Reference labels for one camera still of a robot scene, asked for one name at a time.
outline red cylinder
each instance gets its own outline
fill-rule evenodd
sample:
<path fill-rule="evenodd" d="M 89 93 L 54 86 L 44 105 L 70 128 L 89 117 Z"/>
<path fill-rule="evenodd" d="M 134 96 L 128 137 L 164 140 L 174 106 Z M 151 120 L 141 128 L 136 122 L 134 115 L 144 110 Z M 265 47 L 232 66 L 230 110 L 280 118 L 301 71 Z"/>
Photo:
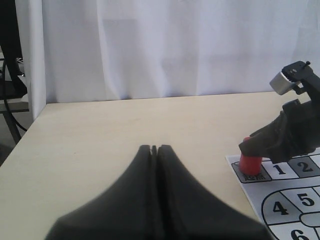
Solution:
<path fill-rule="evenodd" d="M 254 176 L 260 173 L 262 157 L 260 156 L 244 156 L 241 153 L 239 169 L 243 174 Z"/>

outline black cable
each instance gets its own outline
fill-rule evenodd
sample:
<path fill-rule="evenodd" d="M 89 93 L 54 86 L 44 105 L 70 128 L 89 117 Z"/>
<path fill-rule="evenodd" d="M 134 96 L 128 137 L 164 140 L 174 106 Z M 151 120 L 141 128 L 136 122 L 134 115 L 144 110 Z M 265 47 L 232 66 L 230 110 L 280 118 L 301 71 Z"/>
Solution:
<path fill-rule="evenodd" d="M 24 128 L 18 121 L 17 119 L 14 117 L 14 115 L 12 114 L 10 108 L 9 108 L 9 104 L 7 101 L 7 97 L 6 97 L 6 60 L 3 61 L 2 63 L 2 95 L 3 95 L 3 101 L 4 101 L 4 105 L 6 108 L 6 111 L 8 112 L 9 116 L 11 117 L 12 121 L 19 127 L 21 128 L 23 131 L 27 131 L 26 128 Z"/>

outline gray square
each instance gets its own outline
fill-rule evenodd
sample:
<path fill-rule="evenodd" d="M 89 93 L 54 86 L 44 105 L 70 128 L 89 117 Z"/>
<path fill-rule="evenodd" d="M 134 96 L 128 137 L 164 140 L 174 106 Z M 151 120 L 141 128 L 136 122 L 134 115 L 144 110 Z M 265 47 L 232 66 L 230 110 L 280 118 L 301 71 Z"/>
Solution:
<path fill-rule="evenodd" d="M 261 171 L 255 176 L 250 176 L 250 175 L 246 175 L 246 174 L 242 173 L 239 169 L 239 162 L 238 161 L 235 163 L 232 163 L 231 166 L 232 166 L 235 174 L 239 178 L 240 182 L 243 184 L 267 182 L 267 181 L 272 180 L 263 166 L 261 166 Z"/>
<path fill-rule="evenodd" d="M 296 157 L 288 161 L 289 166 L 299 178 L 320 176 L 320 168 L 309 156 Z"/>

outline game board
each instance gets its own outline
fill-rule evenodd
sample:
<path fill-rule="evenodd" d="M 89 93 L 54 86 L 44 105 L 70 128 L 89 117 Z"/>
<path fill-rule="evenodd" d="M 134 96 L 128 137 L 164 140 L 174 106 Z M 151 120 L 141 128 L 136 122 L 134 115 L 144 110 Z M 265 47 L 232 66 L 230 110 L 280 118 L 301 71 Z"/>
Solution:
<path fill-rule="evenodd" d="M 320 240 L 320 148 L 273 164 L 262 159 L 256 176 L 240 172 L 240 156 L 227 156 L 255 214 L 278 240 Z"/>

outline number 2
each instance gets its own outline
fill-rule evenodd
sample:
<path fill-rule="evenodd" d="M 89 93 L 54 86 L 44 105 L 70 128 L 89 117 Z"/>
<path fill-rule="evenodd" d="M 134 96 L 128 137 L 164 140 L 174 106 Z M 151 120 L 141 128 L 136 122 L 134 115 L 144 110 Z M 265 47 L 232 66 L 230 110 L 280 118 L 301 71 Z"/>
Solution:
<path fill-rule="evenodd" d="M 276 168 L 279 172 L 279 175 L 283 175 L 283 174 L 286 174 L 284 171 L 282 171 L 282 169 L 279 167 L 279 165 L 274 165 L 273 166 L 274 168 Z"/>
<path fill-rule="evenodd" d="M 299 235 L 299 236 L 297 236 L 297 233 L 298 233 L 298 234 L 304 234 L 304 232 L 301 231 L 301 230 L 293 230 L 293 231 L 291 232 L 291 237 L 292 237 L 293 240 L 310 240 L 309 238 L 307 238 L 307 237 L 304 236 L 304 235 Z"/>
<path fill-rule="evenodd" d="M 315 201 L 313 201 L 309 197 L 306 197 L 306 196 L 308 196 L 308 194 L 300 193 L 300 194 L 297 194 L 297 196 L 302 201 L 303 205 L 308 206 L 308 207 L 315 205 Z"/>
<path fill-rule="evenodd" d="M 289 214 L 289 213 L 288 213 L 288 210 L 285 209 L 285 208 L 281 205 L 281 203 L 280 203 L 279 201 L 276 201 L 276 202 L 274 203 L 273 212 L 274 212 L 274 213 L 280 212 L 281 215 L 288 215 L 288 214 Z"/>
<path fill-rule="evenodd" d="M 302 172 L 313 172 L 313 169 L 311 167 L 308 169 L 309 165 L 307 163 L 303 162 L 303 161 L 298 162 L 297 165 L 299 167 L 303 166 Z"/>

